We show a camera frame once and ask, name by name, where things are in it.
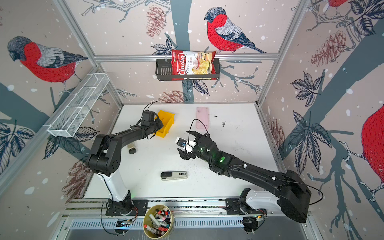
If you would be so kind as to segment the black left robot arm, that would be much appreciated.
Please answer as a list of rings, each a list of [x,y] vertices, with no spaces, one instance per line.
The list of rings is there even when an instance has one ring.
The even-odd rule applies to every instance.
[[[142,139],[149,140],[162,128],[158,114],[145,110],[137,124],[128,130],[96,136],[86,166],[102,178],[109,191],[107,216],[128,215],[137,209],[119,171],[122,148]]]

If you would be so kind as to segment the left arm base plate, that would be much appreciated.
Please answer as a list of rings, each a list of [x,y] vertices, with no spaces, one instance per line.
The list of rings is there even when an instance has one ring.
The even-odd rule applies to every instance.
[[[106,216],[122,217],[122,216],[144,216],[147,212],[148,200],[130,200],[123,202],[115,202],[111,199],[107,202]]]

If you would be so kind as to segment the yellow plastic bin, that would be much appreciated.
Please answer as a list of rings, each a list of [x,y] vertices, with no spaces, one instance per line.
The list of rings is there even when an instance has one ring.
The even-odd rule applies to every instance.
[[[157,131],[156,136],[165,138],[166,135],[170,132],[172,125],[175,123],[175,114],[159,111],[158,116],[163,123],[163,127]]]

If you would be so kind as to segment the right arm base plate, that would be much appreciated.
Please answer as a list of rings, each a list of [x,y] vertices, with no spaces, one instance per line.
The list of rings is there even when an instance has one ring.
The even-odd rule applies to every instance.
[[[252,215],[260,214],[267,216],[267,209],[253,209],[247,203],[247,195],[251,189],[244,189],[238,199],[225,199],[226,205],[224,210],[227,211],[228,215]]]

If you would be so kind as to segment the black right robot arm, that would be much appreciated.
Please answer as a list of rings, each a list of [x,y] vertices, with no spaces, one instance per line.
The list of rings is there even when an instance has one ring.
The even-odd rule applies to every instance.
[[[241,179],[261,187],[278,198],[277,205],[288,218],[302,224],[307,221],[312,193],[297,173],[291,170],[274,172],[251,165],[219,150],[210,134],[202,135],[196,131],[188,131],[188,134],[195,136],[195,140],[176,139],[183,160],[199,158],[220,176]]]

